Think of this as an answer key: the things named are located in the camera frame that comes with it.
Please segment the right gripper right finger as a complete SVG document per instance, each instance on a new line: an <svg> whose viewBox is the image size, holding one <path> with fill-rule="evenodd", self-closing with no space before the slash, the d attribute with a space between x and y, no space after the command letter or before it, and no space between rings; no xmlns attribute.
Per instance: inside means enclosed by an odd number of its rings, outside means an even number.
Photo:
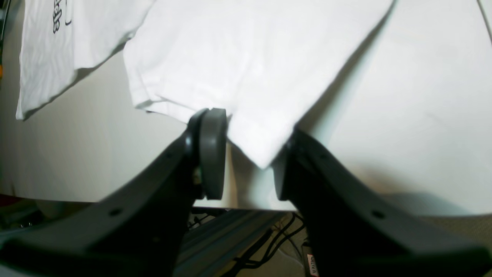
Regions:
<svg viewBox="0 0 492 277"><path fill-rule="evenodd" d="M277 197L300 212L322 277L481 277L487 247L383 200L295 130L273 163Z"/></svg>

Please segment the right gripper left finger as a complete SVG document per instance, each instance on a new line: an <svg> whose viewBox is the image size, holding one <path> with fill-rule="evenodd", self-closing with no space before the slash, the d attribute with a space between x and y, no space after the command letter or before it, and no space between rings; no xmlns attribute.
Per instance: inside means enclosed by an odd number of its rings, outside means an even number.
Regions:
<svg viewBox="0 0 492 277"><path fill-rule="evenodd" d="M223 196L226 129L224 109L197 112L124 187L6 240L2 265L43 277L170 277L195 200Z"/></svg>

